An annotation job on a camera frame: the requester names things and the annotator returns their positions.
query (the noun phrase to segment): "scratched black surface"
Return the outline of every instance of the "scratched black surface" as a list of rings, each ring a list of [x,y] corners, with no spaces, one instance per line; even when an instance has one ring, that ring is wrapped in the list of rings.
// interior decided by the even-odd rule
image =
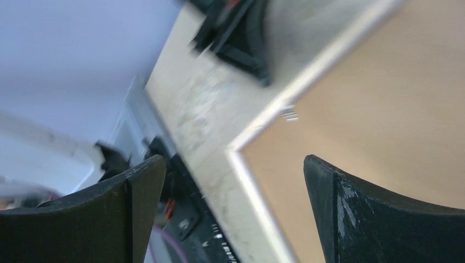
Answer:
[[[191,263],[240,263],[241,261],[203,199],[202,192],[195,184],[181,157],[175,155],[171,162],[183,178],[179,181],[180,183],[176,181],[177,187],[181,187],[182,192],[189,196],[189,199],[184,201],[183,206],[193,206],[192,210],[198,211],[199,216],[197,224],[184,239],[178,234],[180,219],[170,220],[165,230],[181,243]]]
[[[465,210],[399,195],[316,156],[304,173],[326,262],[465,262]]]

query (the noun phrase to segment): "purple cable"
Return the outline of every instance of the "purple cable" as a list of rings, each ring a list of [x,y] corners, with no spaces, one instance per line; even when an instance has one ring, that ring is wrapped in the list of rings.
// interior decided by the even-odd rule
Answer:
[[[183,248],[181,247],[178,241],[176,241],[172,236],[170,236],[167,232],[165,232],[163,229],[159,228],[158,226],[153,226],[152,230],[155,233],[162,236],[163,239],[166,242],[168,242],[168,244],[176,251],[182,263],[189,263],[188,257],[186,256],[186,253],[184,252]],[[154,249],[152,248],[152,244],[150,241],[149,241],[149,248],[150,248],[150,254],[152,254],[154,263],[157,263],[155,259]]]

